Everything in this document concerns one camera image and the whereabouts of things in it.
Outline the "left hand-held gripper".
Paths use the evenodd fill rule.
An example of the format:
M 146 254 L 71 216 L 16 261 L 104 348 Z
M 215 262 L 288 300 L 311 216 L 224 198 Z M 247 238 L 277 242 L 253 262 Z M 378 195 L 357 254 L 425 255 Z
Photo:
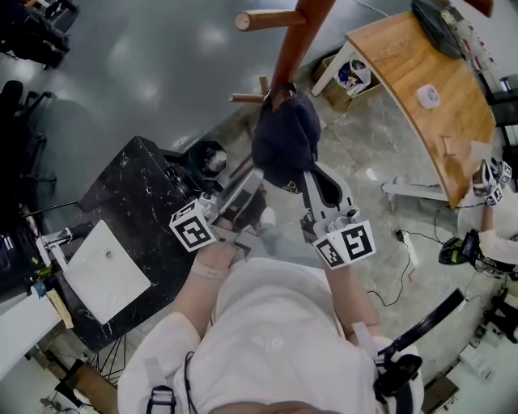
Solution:
M 263 170 L 249 168 L 234 177 L 218 197 L 203 193 L 177 210 L 169 227 L 185 250 L 197 251 L 220 241 L 234 245 L 247 256 L 252 250 L 252 233 L 242 229 L 257 214 L 257 190 L 263 178 Z

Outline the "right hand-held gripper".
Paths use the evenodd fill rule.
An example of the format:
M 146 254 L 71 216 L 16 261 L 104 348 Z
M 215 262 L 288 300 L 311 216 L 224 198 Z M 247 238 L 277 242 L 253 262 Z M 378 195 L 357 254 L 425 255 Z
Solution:
M 371 224 L 361 218 L 359 209 L 350 208 L 324 218 L 324 206 L 342 210 L 353 205 L 350 186 L 341 175 L 317 163 L 314 174 L 303 173 L 302 184 L 304 205 L 312 213 L 301 221 L 303 236 L 328 268 L 343 268 L 376 253 Z

